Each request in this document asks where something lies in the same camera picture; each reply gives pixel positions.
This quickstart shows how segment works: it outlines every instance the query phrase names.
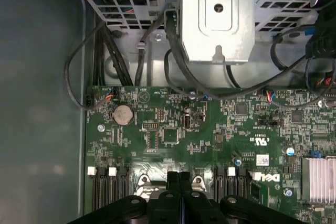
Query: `silver heatsink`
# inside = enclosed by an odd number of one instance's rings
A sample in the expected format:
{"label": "silver heatsink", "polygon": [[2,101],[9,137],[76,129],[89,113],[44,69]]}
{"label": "silver heatsink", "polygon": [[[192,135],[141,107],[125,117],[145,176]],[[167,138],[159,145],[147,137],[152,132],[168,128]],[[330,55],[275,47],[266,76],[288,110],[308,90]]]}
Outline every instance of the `silver heatsink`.
{"label": "silver heatsink", "polygon": [[302,196],[305,200],[310,203],[335,203],[335,187],[336,159],[302,160]]}

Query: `red and black wires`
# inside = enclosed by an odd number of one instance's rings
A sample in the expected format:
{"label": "red and black wires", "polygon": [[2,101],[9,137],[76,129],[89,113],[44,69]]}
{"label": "red and black wires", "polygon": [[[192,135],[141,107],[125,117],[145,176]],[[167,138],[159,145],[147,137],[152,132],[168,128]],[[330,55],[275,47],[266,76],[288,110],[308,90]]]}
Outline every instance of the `red and black wires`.
{"label": "red and black wires", "polygon": [[318,87],[322,84],[329,85],[331,83],[331,79],[332,79],[331,77],[328,77],[328,78],[324,77],[321,80],[317,81],[315,85],[316,85],[316,87]]}
{"label": "red and black wires", "polygon": [[111,89],[110,92],[105,96],[105,100],[109,102],[113,97],[114,97],[113,89]]}
{"label": "red and black wires", "polygon": [[275,92],[274,91],[267,91],[267,100],[269,103],[272,103],[273,99],[275,98]]}

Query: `ventilation holes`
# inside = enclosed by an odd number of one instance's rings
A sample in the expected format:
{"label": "ventilation holes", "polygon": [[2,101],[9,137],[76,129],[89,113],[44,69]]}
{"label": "ventilation holes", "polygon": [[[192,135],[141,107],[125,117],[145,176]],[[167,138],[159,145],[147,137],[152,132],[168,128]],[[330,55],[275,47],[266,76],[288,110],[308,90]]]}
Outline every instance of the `ventilation holes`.
{"label": "ventilation holes", "polygon": [[134,5],[147,5],[147,0],[133,0]]}
{"label": "ventilation holes", "polygon": [[271,21],[282,21],[284,20],[286,17],[275,17],[273,18]]}
{"label": "ventilation holes", "polygon": [[131,1],[130,0],[117,0],[117,3],[119,5],[131,5]]}
{"label": "ventilation holes", "polygon": [[287,2],[275,2],[271,8],[284,8],[287,4]]}
{"label": "ventilation holes", "polygon": [[124,14],[125,18],[136,18],[134,14]]}
{"label": "ventilation holes", "polygon": [[152,22],[150,20],[140,20],[140,24],[142,25],[150,25]]}
{"label": "ventilation holes", "polygon": [[267,8],[272,4],[272,2],[264,2],[264,4],[261,6],[261,8]]}
{"label": "ventilation holes", "polygon": [[293,2],[291,3],[289,6],[287,6],[287,8],[300,8],[302,5],[304,5],[305,2],[300,3],[300,2]]}
{"label": "ventilation holes", "polygon": [[127,24],[138,24],[136,19],[126,20]]}
{"label": "ventilation holes", "polygon": [[300,19],[301,17],[288,17],[286,21],[291,21],[291,22],[296,22]]}

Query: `mounting screw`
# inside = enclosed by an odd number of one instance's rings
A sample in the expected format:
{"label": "mounting screw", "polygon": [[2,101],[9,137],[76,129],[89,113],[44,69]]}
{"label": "mounting screw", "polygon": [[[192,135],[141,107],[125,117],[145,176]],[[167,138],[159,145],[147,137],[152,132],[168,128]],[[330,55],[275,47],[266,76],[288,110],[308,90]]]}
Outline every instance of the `mounting screw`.
{"label": "mounting screw", "polygon": [[97,130],[99,132],[104,132],[105,131],[105,126],[103,124],[99,124],[98,127],[97,127]]}
{"label": "mounting screw", "polygon": [[162,35],[161,35],[161,34],[156,34],[156,35],[155,35],[155,40],[156,40],[157,42],[161,41],[161,40],[162,40]]}
{"label": "mounting screw", "polygon": [[191,196],[193,196],[194,198],[198,198],[200,196],[199,193],[193,192],[191,193]]}
{"label": "mounting screw", "polygon": [[237,200],[235,198],[227,198],[227,201],[230,203],[237,203]]}
{"label": "mounting screw", "polygon": [[223,7],[222,4],[215,4],[214,9],[215,9],[215,12],[221,13],[223,11],[224,7]]}
{"label": "mounting screw", "polygon": [[293,195],[293,192],[291,191],[291,190],[286,190],[285,191],[285,195],[287,196],[287,197],[291,197],[292,195]]}
{"label": "mounting screw", "polygon": [[192,97],[189,97],[190,100],[195,100],[196,99],[196,92],[195,91],[190,91],[189,94],[192,94]]}

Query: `capacitor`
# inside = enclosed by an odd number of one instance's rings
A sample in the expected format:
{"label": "capacitor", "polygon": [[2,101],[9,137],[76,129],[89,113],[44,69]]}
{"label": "capacitor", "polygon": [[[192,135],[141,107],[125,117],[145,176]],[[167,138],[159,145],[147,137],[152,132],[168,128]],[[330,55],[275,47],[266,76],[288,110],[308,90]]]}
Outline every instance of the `capacitor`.
{"label": "capacitor", "polygon": [[294,149],[293,149],[292,147],[289,147],[289,148],[287,148],[287,150],[286,150],[286,154],[287,154],[288,156],[294,156],[295,151],[294,151]]}
{"label": "capacitor", "polygon": [[192,110],[189,107],[184,107],[184,113],[191,114]]}
{"label": "capacitor", "polygon": [[233,163],[235,163],[236,166],[240,166],[240,165],[242,165],[242,160],[239,159],[239,158],[237,158],[237,157],[235,157],[233,159]]}

